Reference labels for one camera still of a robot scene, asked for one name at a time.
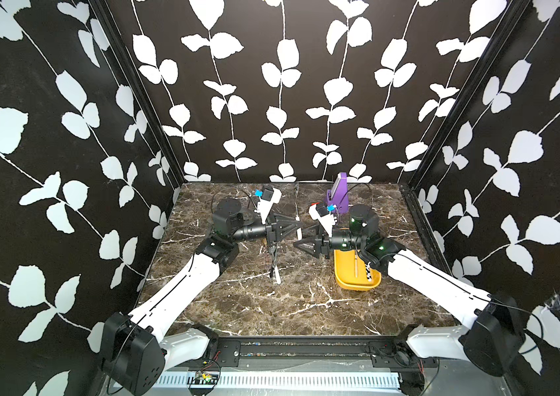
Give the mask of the yellow plastic storage box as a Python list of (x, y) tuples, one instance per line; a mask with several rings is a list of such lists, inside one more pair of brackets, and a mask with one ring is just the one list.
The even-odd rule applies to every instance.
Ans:
[(334, 250), (334, 276), (344, 290), (368, 291), (380, 285), (382, 275), (370, 269), (356, 251)]

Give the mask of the spoon with patterned handle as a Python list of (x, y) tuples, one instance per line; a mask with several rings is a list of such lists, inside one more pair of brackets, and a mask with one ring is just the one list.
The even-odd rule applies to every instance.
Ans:
[(372, 277), (372, 269), (371, 269), (371, 266), (370, 266), (368, 263), (366, 263), (366, 264), (365, 264), (365, 267), (366, 267), (367, 283), (368, 283), (368, 284), (373, 284), (373, 283), (374, 283), (374, 280), (373, 280), (373, 277)]

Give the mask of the spoon with wooden handle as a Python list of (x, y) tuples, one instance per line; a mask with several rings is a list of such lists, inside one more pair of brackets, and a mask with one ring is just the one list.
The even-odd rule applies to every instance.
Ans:
[(359, 258), (357, 252), (354, 252), (354, 277), (355, 279), (359, 278)]

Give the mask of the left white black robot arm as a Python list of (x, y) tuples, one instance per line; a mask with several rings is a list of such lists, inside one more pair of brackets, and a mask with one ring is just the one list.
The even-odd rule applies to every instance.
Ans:
[(225, 198), (212, 214), (212, 228), (194, 253), (165, 286), (130, 313), (114, 313), (103, 325), (100, 368), (110, 381), (132, 395), (148, 392), (164, 371), (202, 358), (215, 333), (195, 326), (178, 336), (167, 332), (192, 301), (232, 264), (244, 240), (283, 241), (303, 226), (301, 221), (271, 211), (261, 200), (246, 220), (237, 199)]

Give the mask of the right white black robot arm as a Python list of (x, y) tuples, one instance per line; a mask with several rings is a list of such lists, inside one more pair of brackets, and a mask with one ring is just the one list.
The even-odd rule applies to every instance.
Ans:
[(458, 325), (404, 333), (404, 343), (419, 358), (469, 361), (491, 376), (503, 376), (526, 341), (517, 302), (503, 292), (492, 294), (452, 277), (412, 253), (379, 229), (375, 211), (352, 206), (347, 228), (339, 228), (334, 208), (323, 202), (309, 207), (315, 234), (295, 248), (319, 257), (333, 251), (355, 252), (366, 275), (379, 272), (415, 289), (446, 310)]

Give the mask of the purple plastic stand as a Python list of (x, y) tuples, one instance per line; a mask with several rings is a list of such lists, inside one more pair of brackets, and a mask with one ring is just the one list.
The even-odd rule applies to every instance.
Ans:
[(347, 173), (339, 173), (333, 186), (326, 192), (326, 205), (333, 207), (339, 214), (348, 213)]

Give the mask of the white perforated strip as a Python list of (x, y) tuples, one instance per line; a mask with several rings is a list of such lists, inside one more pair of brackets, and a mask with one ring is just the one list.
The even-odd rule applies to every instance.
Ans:
[(192, 372), (166, 372), (154, 389), (280, 389), (322, 391), (400, 391), (395, 372), (225, 372), (213, 382), (198, 381)]

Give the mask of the small green circuit board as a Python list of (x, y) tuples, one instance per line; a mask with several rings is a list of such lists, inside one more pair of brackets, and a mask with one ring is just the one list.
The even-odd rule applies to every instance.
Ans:
[(202, 389), (214, 388), (218, 384), (219, 379), (220, 374), (218, 372), (197, 371), (191, 374), (188, 387)]

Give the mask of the black front mounting rail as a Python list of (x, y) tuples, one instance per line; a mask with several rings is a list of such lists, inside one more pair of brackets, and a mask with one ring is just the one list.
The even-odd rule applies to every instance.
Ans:
[(399, 336), (270, 336), (218, 337), (197, 359), (184, 366), (200, 368), (211, 359), (220, 367), (237, 367), (245, 359), (367, 360), (374, 368), (415, 371), (435, 367), (440, 359), (465, 360), (463, 351), (414, 351)]

